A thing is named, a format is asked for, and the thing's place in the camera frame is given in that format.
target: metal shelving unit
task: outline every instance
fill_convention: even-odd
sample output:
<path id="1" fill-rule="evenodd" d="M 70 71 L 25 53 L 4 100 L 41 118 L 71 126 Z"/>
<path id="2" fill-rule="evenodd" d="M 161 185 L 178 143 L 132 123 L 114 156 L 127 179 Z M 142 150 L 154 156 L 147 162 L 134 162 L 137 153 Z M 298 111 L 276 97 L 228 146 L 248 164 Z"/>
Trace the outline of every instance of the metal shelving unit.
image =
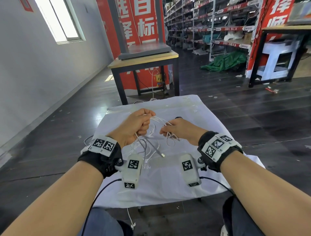
<path id="1" fill-rule="evenodd" d="M 245 44 L 243 39 L 224 39 L 230 31 L 242 31 L 252 32 L 253 41 L 262 3 L 263 0 L 243 0 L 230 6 L 229 0 L 177 0 L 169 9 L 165 22 L 171 27 L 172 37 L 182 36 L 182 43 L 192 43 L 193 52 L 202 48 L 203 54 L 209 54 L 209 61 L 233 50 L 247 50 L 249 56 L 252 43 Z"/>

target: green tarp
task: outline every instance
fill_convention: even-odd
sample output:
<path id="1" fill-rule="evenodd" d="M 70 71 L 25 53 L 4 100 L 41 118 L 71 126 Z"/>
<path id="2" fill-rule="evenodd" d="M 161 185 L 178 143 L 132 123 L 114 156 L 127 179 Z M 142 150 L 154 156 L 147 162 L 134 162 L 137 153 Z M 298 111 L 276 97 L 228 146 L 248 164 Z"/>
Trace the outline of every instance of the green tarp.
<path id="1" fill-rule="evenodd" d="M 240 51 L 235 51 L 227 55 L 219 55 L 215 57 L 213 62 L 201 66 L 200 69 L 220 72 L 244 62 L 246 62 L 246 55 Z"/>

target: floor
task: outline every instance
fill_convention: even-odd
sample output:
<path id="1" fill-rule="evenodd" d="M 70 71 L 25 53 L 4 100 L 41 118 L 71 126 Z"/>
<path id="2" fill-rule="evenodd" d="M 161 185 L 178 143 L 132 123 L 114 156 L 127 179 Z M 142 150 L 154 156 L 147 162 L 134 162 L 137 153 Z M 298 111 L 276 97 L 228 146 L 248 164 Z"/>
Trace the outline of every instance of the floor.
<path id="1" fill-rule="evenodd" d="M 311 195 L 311 79 L 272 84 L 279 89 L 272 94 L 264 85 L 249 89 L 245 78 L 235 77 L 240 73 L 199 70 L 207 63 L 205 55 L 177 52 L 180 95 L 197 94 L 245 153 L 259 156 L 268 170 Z M 93 135 L 107 108 L 121 105 L 109 75 L 102 71 L 12 150 L 14 158 L 0 170 L 0 219 L 20 214 L 74 165 L 83 140 Z M 131 96 L 128 101 L 150 97 Z M 135 235 L 219 235 L 221 207 L 228 196 L 224 192 L 201 201 L 145 206 L 142 213 L 131 208 Z M 109 212 L 129 223 L 126 209 Z"/>

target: window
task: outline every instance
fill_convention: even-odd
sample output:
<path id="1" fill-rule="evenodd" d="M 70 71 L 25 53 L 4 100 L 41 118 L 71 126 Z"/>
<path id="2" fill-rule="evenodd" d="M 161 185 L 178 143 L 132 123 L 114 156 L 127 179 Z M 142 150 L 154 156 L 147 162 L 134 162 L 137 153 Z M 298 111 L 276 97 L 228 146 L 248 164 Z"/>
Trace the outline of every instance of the window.
<path id="1" fill-rule="evenodd" d="M 82 39 L 77 17 L 69 0 L 35 0 L 55 41 Z"/>

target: white wall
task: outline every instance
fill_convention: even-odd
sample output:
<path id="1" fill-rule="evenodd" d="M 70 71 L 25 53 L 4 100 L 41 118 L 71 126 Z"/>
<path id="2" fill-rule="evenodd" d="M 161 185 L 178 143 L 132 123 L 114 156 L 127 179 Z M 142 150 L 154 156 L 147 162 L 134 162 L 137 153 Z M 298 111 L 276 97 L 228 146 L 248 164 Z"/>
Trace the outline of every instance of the white wall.
<path id="1" fill-rule="evenodd" d="M 2 148 L 112 61 L 95 0 L 71 0 L 86 41 L 63 45 L 56 44 L 35 0 L 28 2 L 34 12 L 25 11 L 19 0 L 0 1 Z"/>

